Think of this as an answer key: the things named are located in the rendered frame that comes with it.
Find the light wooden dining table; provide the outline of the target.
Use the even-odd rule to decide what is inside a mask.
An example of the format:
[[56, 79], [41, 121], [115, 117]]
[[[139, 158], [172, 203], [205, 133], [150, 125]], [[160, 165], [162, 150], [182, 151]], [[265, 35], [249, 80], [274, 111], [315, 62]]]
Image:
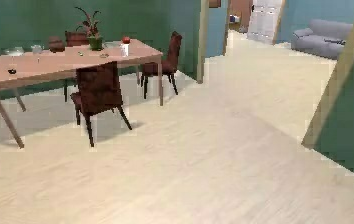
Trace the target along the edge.
[[[108, 54], [109, 57], [101, 58], [101, 54]], [[118, 68], [130, 66], [138, 67], [141, 64], [154, 62], [158, 65], [158, 94], [160, 105], [163, 105], [163, 78], [161, 70], [161, 59], [163, 53], [143, 42], [132, 39], [129, 43], [129, 56], [123, 57], [120, 48], [107, 48], [102, 51], [92, 51], [88, 45], [66, 47], [63, 52], [52, 53], [43, 50], [41, 54], [26, 52], [22, 56], [0, 56], [0, 91], [12, 89], [22, 110], [25, 105], [18, 95], [19, 87], [63, 80], [73, 77], [72, 70], [98, 66], [116, 61]], [[9, 74], [8, 69], [15, 69], [16, 74]], [[0, 114], [13, 135], [17, 145], [24, 147], [24, 143], [18, 134], [12, 120], [8, 116], [0, 101]]]

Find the dark red wooden chair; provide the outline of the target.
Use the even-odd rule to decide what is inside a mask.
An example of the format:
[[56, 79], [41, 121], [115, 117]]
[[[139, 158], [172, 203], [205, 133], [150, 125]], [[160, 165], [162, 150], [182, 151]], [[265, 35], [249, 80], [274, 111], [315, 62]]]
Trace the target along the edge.
[[[175, 73], [178, 70], [181, 42], [182, 36], [177, 31], [173, 31], [169, 42], [167, 57], [162, 61], [162, 74], [168, 77], [168, 81], [172, 84], [175, 94], [178, 94]], [[146, 63], [141, 66], [140, 85], [143, 88], [144, 98], [147, 98], [148, 78], [157, 75], [158, 65], [156, 63]]]
[[[65, 32], [65, 40], [66, 40], [66, 45], [68, 47], [74, 47], [74, 46], [82, 46], [82, 45], [88, 45], [89, 41], [87, 39], [87, 35], [83, 32], [76, 32], [76, 31], [66, 31]], [[64, 100], [67, 101], [68, 97], [68, 80], [64, 80], [64, 85], [63, 85], [63, 90], [64, 90]]]
[[78, 91], [70, 98], [74, 104], [76, 123], [81, 124], [81, 115], [86, 122], [90, 146], [94, 146], [91, 117], [105, 111], [117, 109], [129, 129], [132, 129], [129, 120], [122, 108], [118, 65], [116, 61], [103, 65], [79, 68], [76, 70]]

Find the house plant in green pot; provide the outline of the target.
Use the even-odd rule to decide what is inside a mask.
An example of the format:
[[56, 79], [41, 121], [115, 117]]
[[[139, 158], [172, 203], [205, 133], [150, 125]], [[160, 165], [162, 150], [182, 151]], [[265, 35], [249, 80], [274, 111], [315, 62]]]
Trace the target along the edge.
[[100, 11], [95, 10], [93, 14], [90, 15], [81, 7], [75, 6], [75, 9], [80, 10], [85, 15], [85, 19], [79, 23], [77, 29], [83, 29], [89, 41], [90, 49], [92, 51], [101, 51], [103, 49], [103, 37], [99, 33], [97, 27], [99, 21], [96, 19], [96, 15], [99, 14]]

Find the white room door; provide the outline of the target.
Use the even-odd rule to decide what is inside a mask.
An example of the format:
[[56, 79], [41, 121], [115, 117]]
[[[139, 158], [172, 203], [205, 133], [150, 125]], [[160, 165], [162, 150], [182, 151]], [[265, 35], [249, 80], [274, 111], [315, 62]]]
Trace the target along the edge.
[[286, 0], [253, 0], [247, 38], [273, 45]]

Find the brown round pot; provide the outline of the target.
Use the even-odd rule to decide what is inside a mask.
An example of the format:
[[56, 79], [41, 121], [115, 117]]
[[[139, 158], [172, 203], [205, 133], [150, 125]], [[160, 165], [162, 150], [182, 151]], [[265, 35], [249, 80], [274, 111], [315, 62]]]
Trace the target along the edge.
[[65, 45], [63, 41], [57, 36], [50, 36], [48, 39], [49, 50], [53, 53], [63, 52], [65, 50]]

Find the grey sofa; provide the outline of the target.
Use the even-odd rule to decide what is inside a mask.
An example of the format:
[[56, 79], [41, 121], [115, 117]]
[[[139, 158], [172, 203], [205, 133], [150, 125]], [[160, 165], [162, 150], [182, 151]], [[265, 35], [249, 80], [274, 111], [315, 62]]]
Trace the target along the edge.
[[307, 28], [293, 32], [291, 48], [337, 60], [352, 28], [352, 24], [344, 22], [312, 19]]

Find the clear glass bowl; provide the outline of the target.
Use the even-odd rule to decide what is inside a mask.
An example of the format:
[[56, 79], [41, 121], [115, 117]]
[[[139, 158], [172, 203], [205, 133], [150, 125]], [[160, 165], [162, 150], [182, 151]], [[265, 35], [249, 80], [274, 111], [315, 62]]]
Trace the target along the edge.
[[6, 48], [4, 50], [4, 53], [8, 56], [22, 56], [25, 51], [22, 47], [12, 47], [12, 48]]

